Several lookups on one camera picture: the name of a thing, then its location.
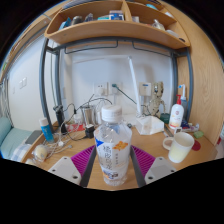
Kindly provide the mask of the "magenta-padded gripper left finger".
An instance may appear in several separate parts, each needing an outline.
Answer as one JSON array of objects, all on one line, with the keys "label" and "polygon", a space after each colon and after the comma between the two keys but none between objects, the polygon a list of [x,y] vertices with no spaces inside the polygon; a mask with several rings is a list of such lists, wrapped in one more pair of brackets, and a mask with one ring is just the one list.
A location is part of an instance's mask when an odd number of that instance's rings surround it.
[{"label": "magenta-padded gripper left finger", "polygon": [[96,157],[96,147],[90,146],[72,157],[63,156],[49,172],[81,187],[87,187]]}]

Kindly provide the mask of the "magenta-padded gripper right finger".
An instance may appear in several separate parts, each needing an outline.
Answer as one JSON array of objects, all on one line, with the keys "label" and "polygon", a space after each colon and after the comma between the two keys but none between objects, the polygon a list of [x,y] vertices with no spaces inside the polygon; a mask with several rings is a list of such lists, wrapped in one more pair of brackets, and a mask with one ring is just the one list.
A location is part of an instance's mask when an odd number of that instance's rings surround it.
[{"label": "magenta-padded gripper right finger", "polygon": [[139,187],[153,183],[176,171],[164,157],[153,157],[136,146],[131,146],[130,155]]}]

